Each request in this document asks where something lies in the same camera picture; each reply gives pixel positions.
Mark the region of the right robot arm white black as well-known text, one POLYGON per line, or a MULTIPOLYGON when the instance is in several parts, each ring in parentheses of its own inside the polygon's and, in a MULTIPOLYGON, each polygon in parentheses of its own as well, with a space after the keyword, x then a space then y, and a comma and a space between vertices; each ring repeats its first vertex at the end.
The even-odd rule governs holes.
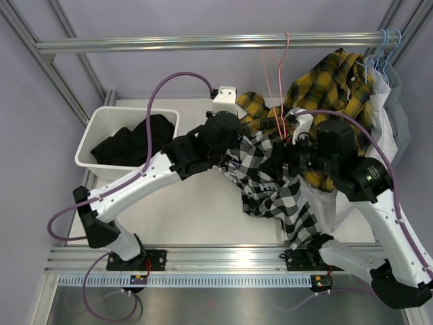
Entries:
POLYGON ((332 266, 353 274, 393 309, 421 307, 432 298, 432 258, 394 199, 396 184, 390 172, 379 160, 359 156, 355 132, 347 122, 319 123, 315 145, 307 139, 274 144, 265 169, 281 177, 283 166, 292 177, 305 171, 330 177, 366 218, 386 255, 377 258, 321 234, 302 254, 312 268, 332 266))

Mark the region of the right aluminium frame post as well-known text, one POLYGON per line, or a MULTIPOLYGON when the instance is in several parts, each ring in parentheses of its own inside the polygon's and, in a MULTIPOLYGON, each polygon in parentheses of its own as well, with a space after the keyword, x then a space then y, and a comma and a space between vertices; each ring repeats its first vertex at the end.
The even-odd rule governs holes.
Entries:
POLYGON ((396 68, 403 62, 410 49, 432 19, 432 0, 393 0, 378 26, 378 30, 399 29, 403 40, 390 59, 396 68))

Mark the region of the aluminium front rail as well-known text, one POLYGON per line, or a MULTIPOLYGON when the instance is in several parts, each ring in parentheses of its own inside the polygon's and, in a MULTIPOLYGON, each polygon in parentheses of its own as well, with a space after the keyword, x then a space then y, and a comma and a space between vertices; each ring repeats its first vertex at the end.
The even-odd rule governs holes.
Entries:
MULTIPOLYGON (((269 245, 206 245, 149 246, 147 249, 167 251, 165 273, 251 274, 286 272, 279 254, 284 246, 269 245)), ((83 274, 92 263, 107 252, 104 248, 85 246, 52 248, 44 267, 46 274, 83 274)))

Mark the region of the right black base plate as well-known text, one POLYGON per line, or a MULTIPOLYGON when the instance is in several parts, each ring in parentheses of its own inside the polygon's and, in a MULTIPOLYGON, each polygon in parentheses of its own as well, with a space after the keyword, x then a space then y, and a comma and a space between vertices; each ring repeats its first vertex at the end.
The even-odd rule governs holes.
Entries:
POLYGON ((333 288, 333 267, 325 264, 320 257, 314 257, 306 248, 295 251, 288 249, 279 254, 288 271, 311 272, 310 290, 313 293, 327 292, 333 288))

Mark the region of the aluminium hanging rail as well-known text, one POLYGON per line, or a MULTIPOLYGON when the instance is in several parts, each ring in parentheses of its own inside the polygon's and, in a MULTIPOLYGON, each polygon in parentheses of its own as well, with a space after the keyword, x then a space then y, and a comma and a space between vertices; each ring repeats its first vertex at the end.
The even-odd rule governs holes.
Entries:
POLYGON ((333 47, 394 47, 403 39, 401 32, 301 32, 225 36, 130 37, 105 39, 41 40, 35 47, 42 54, 114 53, 135 51, 200 51, 243 49, 292 49, 333 47))

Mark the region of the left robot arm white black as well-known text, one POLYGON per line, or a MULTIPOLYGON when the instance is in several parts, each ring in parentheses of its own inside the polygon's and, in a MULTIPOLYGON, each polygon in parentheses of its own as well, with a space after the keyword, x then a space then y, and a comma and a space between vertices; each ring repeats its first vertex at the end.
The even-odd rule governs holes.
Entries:
POLYGON ((146 251, 137 234, 116 218, 150 194, 219 164, 229 149, 240 143, 241 123, 231 112, 211 114, 203 125, 174 138, 149 161, 105 188, 73 191, 77 211, 91 248, 108 248, 119 270, 145 265, 146 251))

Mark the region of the pink wire hanger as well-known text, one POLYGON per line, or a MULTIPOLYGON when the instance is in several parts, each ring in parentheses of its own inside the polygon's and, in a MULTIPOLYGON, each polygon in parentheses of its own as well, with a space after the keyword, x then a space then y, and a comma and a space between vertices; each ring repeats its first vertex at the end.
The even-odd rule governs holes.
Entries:
POLYGON ((283 61, 284 61, 284 59, 286 57, 286 54, 288 52, 288 48, 289 48, 289 45, 290 45, 290 34, 289 34, 288 31, 285 31, 284 35, 285 35, 285 38, 286 38, 286 44, 285 44, 285 47, 284 47, 284 51, 283 51, 283 53, 282 53, 282 55, 281 55, 281 57, 280 57, 279 60, 276 60, 268 49, 264 49, 260 53, 261 54, 262 65, 263 65, 263 70, 264 70, 264 74, 265 74, 265 80, 266 80, 267 90, 268 90, 269 97, 270 97, 271 100, 273 100, 273 96, 272 96, 272 91, 271 91, 271 85, 270 85, 269 75, 268 75, 268 72, 267 72, 267 64, 266 64, 265 56, 269 56, 271 58, 272 62, 276 65, 276 68, 277 68, 277 81, 278 81, 279 102, 280 102, 279 113, 277 113, 276 107, 274 105, 272 105, 271 109, 273 111, 273 117, 274 117, 276 125, 277 125, 277 130, 278 130, 278 134, 279 134, 280 140, 285 140, 287 138, 286 124, 284 122, 281 68, 283 66, 283 61))

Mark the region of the yellow black plaid shirt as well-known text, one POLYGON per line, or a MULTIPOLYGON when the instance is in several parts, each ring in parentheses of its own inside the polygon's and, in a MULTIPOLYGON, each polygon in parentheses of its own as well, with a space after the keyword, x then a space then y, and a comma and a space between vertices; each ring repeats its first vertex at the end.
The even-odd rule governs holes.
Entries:
POLYGON ((342 48, 326 55, 304 76, 294 81, 285 97, 272 109, 264 97, 249 91, 240 95, 237 104, 246 111, 241 118, 241 134, 264 132, 271 140, 279 142, 280 136, 294 132, 282 114, 293 108, 305 110, 331 110, 353 118, 366 131, 371 131, 373 79, 366 73, 364 57, 348 53, 342 48))

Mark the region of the aluminium frame post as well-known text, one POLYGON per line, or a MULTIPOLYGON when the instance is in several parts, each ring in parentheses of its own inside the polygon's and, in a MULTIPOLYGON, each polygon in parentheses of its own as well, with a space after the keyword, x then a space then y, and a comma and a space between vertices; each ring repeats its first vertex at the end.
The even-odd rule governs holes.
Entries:
MULTIPOLYGON (((39 68, 44 72, 45 76, 54 86, 60 97, 65 101, 75 117, 83 125, 87 125, 90 120, 90 115, 85 111, 78 97, 74 94, 71 86, 61 73, 61 70, 55 64, 55 55, 42 54, 39 49, 37 49, 37 41, 39 38, 13 1, 1 2, 1 17, 5 19, 9 27, 35 60, 39 68)), ((115 105, 118 99, 117 90, 104 88, 85 54, 77 54, 76 58, 87 75, 90 84, 104 101, 104 105, 115 105)))
POLYGON ((432 19, 432 0, 393 0, 378 26, 378 30, 399 29, 403 40, 390 59, 396 68, 403 62, 410 49, 432 19))

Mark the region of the white plastic bin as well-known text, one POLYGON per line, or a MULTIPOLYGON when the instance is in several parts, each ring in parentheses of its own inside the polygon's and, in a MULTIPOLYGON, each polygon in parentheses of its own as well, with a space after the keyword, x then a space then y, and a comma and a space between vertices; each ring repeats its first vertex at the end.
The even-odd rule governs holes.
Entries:
POLYGON ((122 127, 127 127, 131 131, 146 119, 145 108, 130 108, 117 106, 102 106, 92 115, 87 128, 82 136, 81 142, 75 154, 75 163, 87 168, 98 178, 114 181, 136 167, 125 167, 116 165, 101 165, 91 155, 91 150, 113 136, 122 127))

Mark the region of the black white checkered shirt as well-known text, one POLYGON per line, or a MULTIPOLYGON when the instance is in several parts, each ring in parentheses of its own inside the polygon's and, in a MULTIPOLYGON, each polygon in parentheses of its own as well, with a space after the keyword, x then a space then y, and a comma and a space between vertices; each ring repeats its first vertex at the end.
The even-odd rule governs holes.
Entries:
POLYGON ((275 220, 281 241, 295 250, 319 235, 321 229, 302 193, 299 176, 290 177, 286 167, 279 179, 260 170, 272 151, 271 137, 262 131, 247 132, 217 168, 240 191, 242 211, 251 217, 275 220))

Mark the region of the left aluminium frame post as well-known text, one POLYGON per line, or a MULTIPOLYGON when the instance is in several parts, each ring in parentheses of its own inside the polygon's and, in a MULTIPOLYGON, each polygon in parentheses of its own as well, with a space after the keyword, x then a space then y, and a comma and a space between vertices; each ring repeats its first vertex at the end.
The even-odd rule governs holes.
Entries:
MULTIPOLYGON (((44 72, 45 76, 54 86, 60 97, 65 101, 75 117, 83 125, 87 125, 90 120, 90 115, 85 111, 78 97, 74 94, 71 86, 61 73, 61 70, 55 64, 55 55, 42 54, 39 49, 37 49, 37 41, 39 38, 13 1, 1 2, 1 17, 5 19, 9 27, 35 60, 39 68, 44 72)), ((85 54, 77 54, 76 58, 87 75, 90 84, 104 101, 104 105, 115 105, 118 99, 117 90, 104 88, 85 54)))

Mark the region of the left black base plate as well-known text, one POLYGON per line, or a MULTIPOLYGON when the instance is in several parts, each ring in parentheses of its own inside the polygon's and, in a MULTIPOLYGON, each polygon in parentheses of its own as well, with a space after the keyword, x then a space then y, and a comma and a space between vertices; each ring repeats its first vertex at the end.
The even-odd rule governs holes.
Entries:
POLYGON ((109 272, 131 272, 121 288, 134 294, 141 292, 150 282, 151 272, 163 272, 166 267, 167 251, 147 249, 145 255, 138 255, 130 261, 123 261, 116 253, 110 253, 106 263, 109 272))

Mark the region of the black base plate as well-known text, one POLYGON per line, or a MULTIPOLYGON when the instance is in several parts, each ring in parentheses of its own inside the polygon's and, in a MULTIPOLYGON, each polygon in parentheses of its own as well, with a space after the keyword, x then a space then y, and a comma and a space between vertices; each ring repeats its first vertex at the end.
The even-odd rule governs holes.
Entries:
POLYGON ((288 271, 311 272, 310 290, 313 293, 327 292, 333 288, 333 267, 325 264, 320 257, 314 257, 306 248, 295 251, 288 249, 279 254, 288 271))
POLYGON ((130 261, 123 261, 116 253, 110 253, 106 263, 109 272, 131 272, 121 288, 134 294, 141 292, 150 282, 151 272, 163 272, 166 267, 167 251, 147 249, 145 255, 138 255, 130 261))

